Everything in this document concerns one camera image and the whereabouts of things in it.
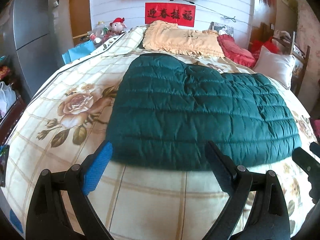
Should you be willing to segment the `dark green quilted puffer jacket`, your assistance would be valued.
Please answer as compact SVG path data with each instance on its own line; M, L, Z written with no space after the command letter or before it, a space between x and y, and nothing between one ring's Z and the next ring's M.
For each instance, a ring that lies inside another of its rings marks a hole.
M116 162L208 171L212 141L237 165L271 164L302 142L293 115L262 74L220 73L167 54L143 54L126 71L106 130Z

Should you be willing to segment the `dark wooden bedside cabinet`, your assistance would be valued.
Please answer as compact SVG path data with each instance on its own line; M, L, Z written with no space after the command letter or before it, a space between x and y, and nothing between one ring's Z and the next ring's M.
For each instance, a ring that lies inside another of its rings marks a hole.
M15 128L17 122L20 120L25 108L26 104L23 101L20 93L16 91L16 101L10 107L9 111L5 115L3 119L1 119L0 125L0 143L4 145L9 136L11 135L13 129Z

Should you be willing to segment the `white pillow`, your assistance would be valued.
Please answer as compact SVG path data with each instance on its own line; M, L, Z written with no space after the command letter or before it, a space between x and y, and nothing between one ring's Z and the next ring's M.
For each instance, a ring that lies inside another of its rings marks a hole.
M280 55L261 47L259 59L253 71L277 80L284 88L291 88L292 72L295 67L293 55Z

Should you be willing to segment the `blue paper bag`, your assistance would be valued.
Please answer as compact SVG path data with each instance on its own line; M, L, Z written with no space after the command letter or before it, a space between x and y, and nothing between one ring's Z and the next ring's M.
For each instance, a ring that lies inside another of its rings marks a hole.
M67 50L62 54L62 58L65 64L71 63L77 59L89 55L95 50L94 43L92 41L86 41L78 44L76 47Z

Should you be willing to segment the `wooden chair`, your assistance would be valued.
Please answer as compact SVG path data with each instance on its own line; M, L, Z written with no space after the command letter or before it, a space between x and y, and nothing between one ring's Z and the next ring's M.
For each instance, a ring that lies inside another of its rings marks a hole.
M291 91L298 96L303 83L303 79L308 66L311 47L307 45L306 50L299 47L295 31L289 34L287 31L275 31L272 37L278 44L283 47L283 53L291 55L295 60L295 65L291 78Z

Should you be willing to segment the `white plastic bag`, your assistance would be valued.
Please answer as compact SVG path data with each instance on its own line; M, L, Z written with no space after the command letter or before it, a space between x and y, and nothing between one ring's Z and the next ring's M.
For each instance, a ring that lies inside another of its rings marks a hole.
M4 118L10 107L16 102L16 93L10 85L0 82L0 110L1 118Z

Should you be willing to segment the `plush toy with red hat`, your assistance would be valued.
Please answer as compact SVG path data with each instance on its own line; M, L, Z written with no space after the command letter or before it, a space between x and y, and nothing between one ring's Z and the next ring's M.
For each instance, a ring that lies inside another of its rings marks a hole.
M113 22L110 23L110 29L115 34L122 34L127 28L125 25L125 18L116 18Z

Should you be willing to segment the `yellow ruffled pillow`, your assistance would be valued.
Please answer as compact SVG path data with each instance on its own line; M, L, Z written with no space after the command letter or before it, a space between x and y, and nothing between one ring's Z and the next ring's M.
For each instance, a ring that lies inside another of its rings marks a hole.
M214 30L181 29L177 24L156 20L147 28L143 47L188 56L224 57Z

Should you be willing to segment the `red heart cushion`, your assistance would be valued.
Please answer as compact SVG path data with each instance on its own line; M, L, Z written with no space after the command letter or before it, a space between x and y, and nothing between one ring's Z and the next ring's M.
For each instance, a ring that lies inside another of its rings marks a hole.
M217 37L219 46L221 47L226 58L242 66L253 68L256 64L256 59L252 53L244 48L239 47L233 37L227 34Z

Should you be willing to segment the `grey refrigerator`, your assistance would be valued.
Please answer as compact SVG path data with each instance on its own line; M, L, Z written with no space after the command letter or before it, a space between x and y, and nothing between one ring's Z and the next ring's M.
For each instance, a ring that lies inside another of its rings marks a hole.
M28 102L62 66L49 0L12 0L1 15L1 55L9 59Z

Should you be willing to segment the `red calligraphy banner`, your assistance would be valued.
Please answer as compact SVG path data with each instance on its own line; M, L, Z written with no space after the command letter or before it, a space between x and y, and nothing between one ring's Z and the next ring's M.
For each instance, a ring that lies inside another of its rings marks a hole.
M194 5L180 3L145 3L145 23L151 24L156 20L174 23L185 27L194 27Z

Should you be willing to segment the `framed photo on headboard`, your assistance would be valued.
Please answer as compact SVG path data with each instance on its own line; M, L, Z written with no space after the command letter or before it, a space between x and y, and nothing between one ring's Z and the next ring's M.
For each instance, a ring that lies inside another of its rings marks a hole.
M230 27L226 24L211 22L210 29L216 31L219 35L227 34L231 37L233 37L233 35L234 35L234 28Z

